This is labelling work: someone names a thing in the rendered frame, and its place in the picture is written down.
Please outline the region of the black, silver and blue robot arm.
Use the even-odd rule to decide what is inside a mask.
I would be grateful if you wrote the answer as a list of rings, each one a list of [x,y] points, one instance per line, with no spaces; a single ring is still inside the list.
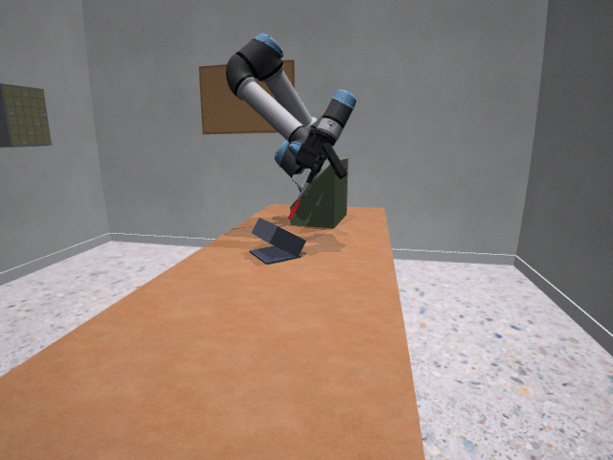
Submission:
[[[311,117],[284,73],[283,56],[282,48],[272,37],[259,34],[231,56],[226,67],[226,79],[234,95],[241,101],[245,100],[290,143],[282,143],[275,161],[292,178],[304,171],[295,164],[295,156],[310,130],[322,130],[337,141],[356,98],[348,91],[338,90],[324,115],[319,119]],[[265,82],[277,101],[258,85],[257,79]],[[345,177],[347,171],[331,144],[324,144],[322,149],[335,174],[339,178]]]

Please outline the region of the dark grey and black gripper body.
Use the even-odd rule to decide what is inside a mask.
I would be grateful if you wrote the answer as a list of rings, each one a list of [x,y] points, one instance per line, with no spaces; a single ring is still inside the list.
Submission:
[[[321,140],[320,140],[321,139]],[[320,141],[319,141],[320,140]],[[324,141],[323,141],[324,140]],[[321,142],[321,143],[320,143]],[[324,142],[324,143],[323,143]],[[302,144],[297,155],[296,155],[296,164],[304,169],[313,168],[314,164],[317,164],[318,160],[322,160],[321,165],[323,166],[325,160],[327,160],[327,154],[322,149],[323,145],[326,143],[330,143],[334,146],[336,140],[330,134],[322,131],[322,130],[314,130],[311,129],[308,137],[306,138],[305,145]],[[323,143],[323,144],[322,144]],[[323,162],[324,161],[324,162]],[[307,165],[304,165],[307,164]],[[322,166],[320,165],[319,169],[321,170]],[[311,166],[311,167],[310,167]],[[319,173],[319,170],[317,173]],[[316,173],[316,174],[317,174]]]

